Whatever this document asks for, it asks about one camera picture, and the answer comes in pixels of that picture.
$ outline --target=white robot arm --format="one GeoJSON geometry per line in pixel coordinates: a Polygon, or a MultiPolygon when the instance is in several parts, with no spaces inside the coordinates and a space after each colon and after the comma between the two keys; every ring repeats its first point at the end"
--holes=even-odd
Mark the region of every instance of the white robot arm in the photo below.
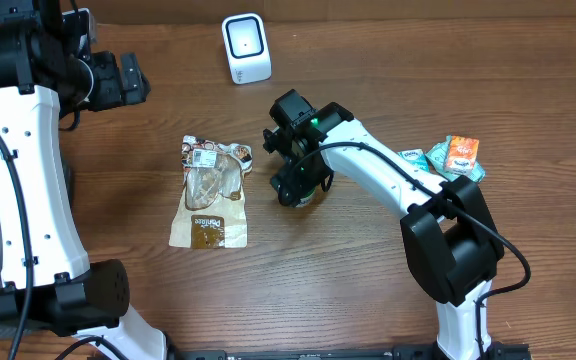
{"type": "Polygon", "coordinates": [[[94,34],[87,9],[62,16],[54,1],[0,1],[0,324],[26,324],[79,339],[101,336],[129,359],[163,360],[174,349],[130,306],[123,265],[118,260],[90,264],[70,211],[59,119],[138,104],[150,90],[134,55],[122,56],[122,73],[111,53],[91,53],[94,34]],[[2,145],[12,159],[3,156],[2,145]],[[26,216],[18,209],[9,162],[16,168],[26,216]],[[25,231],[31,264],[25,261],[25,231]],[[33,269],[30,284],[27,266],[33,269]]]}
{"type": "MultiPolygon", "coordinates": [[[[320,145],[357,141],[369,145],[392,161],[401,169],[435,193],[440,193],[440,184],[446,180],[440,176],[415,168],[401,156],[384,146],[368,133],[357,119],[344,121],[328,131],[327,137],[320,145]]],[[[357,147],[336,147],[324,150],[321,155],[328,167],[353,179],[359,186],[370,192],[393,215],[402,219],[408,215],[411,205],[423,205],[430,196],[415,191],[414,185],[401,174],[386,165],[377,155],[357,147]]],[[[485,281],[476,286],[459,306],[451,303],[437,302],[439,318],[439,335],[437,345],[450,360],[475,360],[480,354],[477,348],[475,326],[475,300],[490,290],[492,281],[485,281]]],[[[481,308],[481,333],[484,351],[491,344],[486,330],[486,308],[481,308]]]]}
{"type": "Polygon", "coordinates": [[[438,225],[455,217],[446,204],[450,202],[496,231],[479,188],[465,177],[447,183],[418,170],[336,103],[317,111],[291,90],[275,102],[270,115],[278,127],[264,131],[264,148],[286,160],[271,179],[280,203],[303,205],[302,198],[315,186],[329,189],[325,179],[335,172],[370,192],[400,220],[410,271],[437,301],[436,348],[450,360],[479,359],[480,349],[486,352],[492,341],[486,308],[476,302],[491,288],[503,247],[465,219],[459,218],[445,234],[438,225]]]}

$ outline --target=white device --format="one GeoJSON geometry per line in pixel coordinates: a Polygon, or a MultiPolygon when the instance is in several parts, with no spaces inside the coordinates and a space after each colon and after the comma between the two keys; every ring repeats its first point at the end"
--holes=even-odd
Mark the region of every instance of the white device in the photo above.
{"type": "Polygon", "coordinates": [[[266,80],[272,74],[270,51],[261,17],[248,13],[221,24],[230,74],[235,84],[266,80]]]}

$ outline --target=plastic food bag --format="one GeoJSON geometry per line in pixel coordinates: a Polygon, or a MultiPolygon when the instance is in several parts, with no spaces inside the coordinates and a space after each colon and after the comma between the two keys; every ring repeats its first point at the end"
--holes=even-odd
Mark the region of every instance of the plastic food bag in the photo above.
{"type": "Polygon", "coordinates": [[[249,146],[185,136],[184,190],[169,245],[193,249],[245,247],[244,175],[252,170],[249,146]]]}

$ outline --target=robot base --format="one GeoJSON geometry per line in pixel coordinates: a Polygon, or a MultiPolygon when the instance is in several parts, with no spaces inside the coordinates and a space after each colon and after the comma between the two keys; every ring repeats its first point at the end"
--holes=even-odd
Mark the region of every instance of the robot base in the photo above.
{"type": "MultiPolygon", "coordinates": [[[[383,350],[304,350],[226,353],[224,351],[178,352],[175,360],[447,360],[437,344],[403,345],[383,350]]],[[[530,360],[528,345],[493,343],[486,360],[530,360]]]]}

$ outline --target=snack wrapper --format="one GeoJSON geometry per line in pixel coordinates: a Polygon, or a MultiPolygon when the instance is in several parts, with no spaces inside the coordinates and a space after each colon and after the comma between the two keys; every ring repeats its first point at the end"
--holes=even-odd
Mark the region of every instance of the snack wrapper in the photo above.
{"type": "Polygon", "coordinates": [[[397,154],[404,158],[404,160],[411,163],[417,169],[430,172],[430,168],[428,167],[428,162],[426,162],[426,157],[424,156],[423,150],[406,150],[400,151],[397,154]]]}
{"type": "Polygon", "coordinates": [[[248,243],[244,175],[252,150],[184,136],[184,188],[169,245],[193,249],[240,248],[248,243]]]}
{"type": "MultiPolygon", "coordinates": [[[[446,179],[453,181],[459,177],[457,174],[453,174],[451,172],[444,170],[444,164],[446,163],[446,156],[448,155],[448,147],[450,146],[450,141],[452,140],[452,136],[446,136],[446,142],[439,143],[426,153],[426,158],[435,170],[439,173],[439,175],[445,177],[446,179]]],[[[474,182],[481,182],[484,177],[486,176],[486,171],[484,168],[479,164],[479,162],[475,161],[475,166],[468,175],[468,178],[474,182]]]]}
{"type": "Polygon", "coordinates": [[[458,175],[469,175],[475,167],[479,140],[453,136],[448,146],[444,170],[458,175]]]}

